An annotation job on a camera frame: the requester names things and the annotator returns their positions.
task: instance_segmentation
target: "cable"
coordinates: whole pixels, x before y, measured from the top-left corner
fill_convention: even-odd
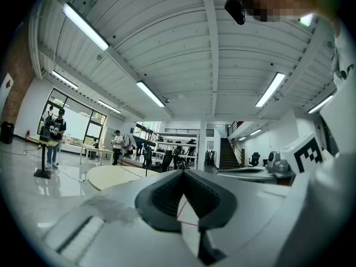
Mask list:
[[[136,173],[133,173],[132,171],[123,168],[123,166],[121,166],[121,165],[120,165],[120,167],[121,167],[122,169],[124,169],[124,170],[126,170],[126,171],[132,173],[132,174],[135,174],[136,176],[138,176],[138,177],[140,177],[140,178],[143,178],[143,177],[141,177],[140,175],[137,175]]]
[[[73,180],[77,180],[77,181],[79,181],[80,183],[85,183],[84,181],[88,181],[87,179],[84,179],[84,180],[81,181],[80,179],[73,178],[73,177],[69,176],[67,173],[65,173],[65,172],[63,172],[63,171],[61,171],[61,170],[56,169],[56,174],[59,174],[59,173],[63,173],[63,174],[65,174],[65,175],[67,175],[69,178],[71,178],[71,179],[73,179]]]
[[[16,154],[16,153],[14,153],[14,152],[6,152],[6,151],[0,151],[0,152],[2,152],[2,153],[4,153],[4,154],[24,155],[24,154]]]
[[[34,154],[30,153],[30,152],[28,152],[28,154],[31,154],[32,156],[37,157],[37,158],[42,158],[41,156],[34,155]]]

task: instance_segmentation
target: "white table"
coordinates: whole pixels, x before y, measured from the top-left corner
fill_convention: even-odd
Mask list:
[[[157,175],[158,172],[147,170],[147,177]],[[135,181],[146,177],[146,169],[129,166],[96,166],[88,171],[89,183],[97,190]]]
[[[94,146],[92,146],[92,145],[82,144],[81,149],[80,149],[79,164],[82,164],[82,153],[83,153],[83,149],[86,149],[86,150],[87,150],[86,159],[88,159],[89,151],[95,151],[95,152],[98,152],[99,154],[101,154],[101,155],[100,155],[100,165],[101,165],[101,160],[102,160],[102,154],[111,154],[110,163],[113,162],[113,151],[112,151],[112,150],[103,149],[103,148],[96,149],[96,148],[95,148]]]

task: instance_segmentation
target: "wooden table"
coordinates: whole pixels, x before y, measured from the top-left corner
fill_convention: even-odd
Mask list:
[[[113,162],[113,151],[112,150],[103,149],[103,148],[96,149],[92,145],[82,144],[81,149],[80,149],[79,164],[82,164],[83,148],[87,150],[86,159],[88,159],[89,151],[95,151],[95,152],[101,153],[101,155],[100,155],[100,165],[101,165],[101,160],[102,160],[102,154],[111,154],[110,162]]]
[[[40,178],[46,178],[46,179],[51,179],[52,177],[52,170],[46,170],[45,168],[45,158],[46,158],[46,146],[52,146],[55,147],[56,145],[58,145],[57,141],[43,141],[39,139],[39,136],[30,136],[29,140],[32,140],[34,142],[38,142],[42,145],[42,161],[41,161],[41,168],[42,169],[37,169],[37,171],[33,174],[35,177],[40,177]]]
[[[158,172],[148,170],[147,177],[157,175]],[[135,181],[146,177],[146,169],[129,166],[96,166],[88,171],[89,183],[97,190]]]

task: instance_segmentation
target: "balcony railing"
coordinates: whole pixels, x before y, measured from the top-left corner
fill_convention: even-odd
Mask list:
[[[191,128],[166,128],[165,132],[170,132],[172,134],[198,134],[200,133],[200,130]],[[205,135],[209,137],[214,137],[214,130],[206,130]]]
[[[228,129],[228,136],[230,136],[234,131],[238,129],[239,126],[241,126],[244,122],[242,121],[235,121],[233,124],[229,127]]]

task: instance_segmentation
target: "person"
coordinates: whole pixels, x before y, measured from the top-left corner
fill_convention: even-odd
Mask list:
[[[46,123],[46,121],[49,119],[49,118],[53,118],[53,106],[51,105],[50,106],[50,110],[49,111],[46,111],[43,113],[42,117],[41,117],[41,121],[44,121]]]
[[[46,123],[48,123],[48,125],[52,122],[53,119],[53,106],[50,106],[50,109],[48,111],[45,111],[43,113],[43,115],[41,116],[41,121],[43,121],[43,125],[40,128],[40,135],[43,134],[43,128],[45,127]]]
[[[94,137],[93,141],[90,143],[90,145],[94,146],[96,149],[99,148],[99,140],[97,140],[96,137]],[[90,152],[90,159],[94,160],[96,157],[96,151],[91,151]]]
[[[337,0],[241,0],[243,9],[258,21],[276,22],[314,14],[330,23],[335,35],[332,58],[334,83],[339,90],[354,71],[355,43],[338,17]]]
[[[123,137],[120,135],[120,131],[117,130],[115,131],[116,133],[116,136],[113,140],[113,151],[114,151],[114,160],[113,160],[113,165],[117,165],[117,160],[118,160],[118,157],[120,155],[120,151],[121,151],[121,147],[122,147],[122,144],[123,144]]]
[[[194,145],[194,144],[196,144],[196,143],[195,143],[195,140],[194,140],[194,139],[191,139],[190,141],[187,142],[187,144],[189,144],[189,145]],[[193,146],[189,147],[188,155],[193,156],[193,155],[194,155],[194,150],[195,150],[195,147],[193,147]],[[190,161],[190,160],[194,160],[194,159],[193,159],[193,158],[187,158],[187,164],[188,164],[188,165],[189,165],[189,161]]]
[[[62,136],[67,129],[67,124],[65,119],[63,118],[65,115],[65,109],[60,109],[58,112],[58,118],[53,119],[51,122],[51,127],[50,127],[50,140],[56,141],[57,145],[56,146],[49,146],[48,151],[47,151],[47,166],[46,169],[49,169],[52,167],[57,169],[58,166],[56,165],[56,156],[57,156],[57,150],[60,146],[60,143],[62,141]]]

